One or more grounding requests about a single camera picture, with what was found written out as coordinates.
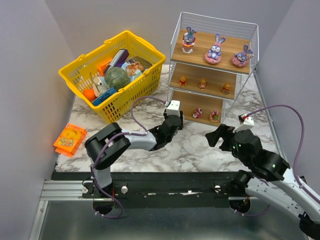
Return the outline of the pink strawberry donut toy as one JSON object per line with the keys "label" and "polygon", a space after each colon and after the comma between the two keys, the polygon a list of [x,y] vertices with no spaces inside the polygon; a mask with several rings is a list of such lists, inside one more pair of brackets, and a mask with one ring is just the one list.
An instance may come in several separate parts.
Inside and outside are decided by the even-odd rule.
{"label": "pink strawberry donut toy", "polygon": [[211,122],[219,122],[220,121],[220,113],[217,110],[213,110],[209,115],[209,120]]}

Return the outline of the orange bear toy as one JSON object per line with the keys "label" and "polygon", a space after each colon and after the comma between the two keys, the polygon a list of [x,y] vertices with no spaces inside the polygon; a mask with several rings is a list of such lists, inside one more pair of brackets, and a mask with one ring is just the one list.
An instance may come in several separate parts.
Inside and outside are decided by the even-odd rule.
{"label": "orange bear toy", "polygon": [[179,79],[179,86],[186,86],[187,85],[187,77],[185,75],[181,76]]}
{"label": "orange bear toy", "polygon": [[222,88],[222,92],[226,95],[228,95],[230,93],[231,90],[231,84],[230,83],[226,83],[223,88]]}
{"label": "orange bear toy", "polygon": [[205,79],[205,78],[202,78],[202,79],[200,80],[200,82],[199,82],[199,88],[200,88],[201,90],[204,90],[204,89],[206,88],[206,85],[207,85],[206,79]]}

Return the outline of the white wire wooden shelf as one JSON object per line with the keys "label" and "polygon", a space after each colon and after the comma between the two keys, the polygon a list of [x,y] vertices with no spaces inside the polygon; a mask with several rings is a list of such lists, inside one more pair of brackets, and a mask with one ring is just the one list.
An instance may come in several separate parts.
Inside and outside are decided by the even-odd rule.
{"label": "white wire wooden shelf", "polygon": [[182,12],[170,43],[167,97],[180,101],[186,120],[217,126],[259,53],[256,23]]}

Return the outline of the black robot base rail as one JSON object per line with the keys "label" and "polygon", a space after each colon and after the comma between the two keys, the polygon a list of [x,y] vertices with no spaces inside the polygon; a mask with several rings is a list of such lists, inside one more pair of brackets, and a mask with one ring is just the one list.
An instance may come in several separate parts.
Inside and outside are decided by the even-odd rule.
{"label": "black robot base rail", "polygon": [[254,197],[245,193],[249,173],[240,172],[113,172],[112,182],[100,191],[86,178],[82,197],[94,210],[109,213],[117,199],[125,209],[231,208],[251,215]]}

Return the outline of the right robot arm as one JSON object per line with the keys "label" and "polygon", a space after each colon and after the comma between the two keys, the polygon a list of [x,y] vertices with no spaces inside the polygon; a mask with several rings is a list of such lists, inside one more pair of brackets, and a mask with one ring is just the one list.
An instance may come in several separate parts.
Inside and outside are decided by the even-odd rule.
{"label": "right robot arm", "polygon": [[265,150],[261,140],[251,130],[235,131],[234,127],[221,124],[205,135],[210,147],[218,140],[219,149],[230,152],[250,172],[239,170],[227,184],[232,195],[247,194],[277,207],[299,221],[300,230],[314,240],[320,238],[320,204],[310,194],[312,190],[280,155]]}

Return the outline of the red white clown toy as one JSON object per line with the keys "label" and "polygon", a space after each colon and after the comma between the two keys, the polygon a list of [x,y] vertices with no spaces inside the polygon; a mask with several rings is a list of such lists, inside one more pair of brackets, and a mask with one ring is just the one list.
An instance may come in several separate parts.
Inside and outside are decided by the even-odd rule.
{"label": "red white clown toy", "polygon": [[192,114],[192,117],[195,118],[195,119],[200,119],[201,116],[202,116],[202,114],[203,114],[202,109],[198,107],[198,108],[196,108],[196,109],[194,110],[194,112],[193,112],[193,114]]}

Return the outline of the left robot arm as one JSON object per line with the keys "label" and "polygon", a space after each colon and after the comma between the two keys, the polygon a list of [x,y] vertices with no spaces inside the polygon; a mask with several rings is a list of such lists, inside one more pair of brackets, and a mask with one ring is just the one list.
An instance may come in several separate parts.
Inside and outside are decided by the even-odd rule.
{"label": "left robot arm", "polygon": [[123,129],[114,122],[107,125],[84,143],[91,158],[92,177],[100,188],[112,183],[111,165],[126,150],[157,151],[170,143],[179,130],[183,129],[184,114],[170,114],[165,110],[164,121],[146,132]]}

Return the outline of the small purple bunny toy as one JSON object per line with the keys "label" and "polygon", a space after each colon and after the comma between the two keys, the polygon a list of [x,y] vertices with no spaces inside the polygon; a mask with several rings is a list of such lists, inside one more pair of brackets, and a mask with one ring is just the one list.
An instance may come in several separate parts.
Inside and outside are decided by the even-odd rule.
{"label": "small purple bunny toy", "polygon": [[186,54],[190,54],[193,51],[193,46],[195,45],[195,33],[197,32],[194,28],[187,26],[187,32],[182,38],[182,51]]}

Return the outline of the purple bunny donut toy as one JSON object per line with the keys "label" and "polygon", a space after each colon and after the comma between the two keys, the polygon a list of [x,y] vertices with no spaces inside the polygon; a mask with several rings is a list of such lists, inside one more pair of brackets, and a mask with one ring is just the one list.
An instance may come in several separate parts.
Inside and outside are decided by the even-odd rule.
{"label": "purple bunny donut toy", "polygon": [[250,48],[250,46],[248,44],[245,44],[243,46],[243,51],[235,53],[233,55],[233,57],[231,59],[232,64],[235,67],[243,68],[248,64],[250,58],[252,58],[253,55],[254,55],[253,49]]}

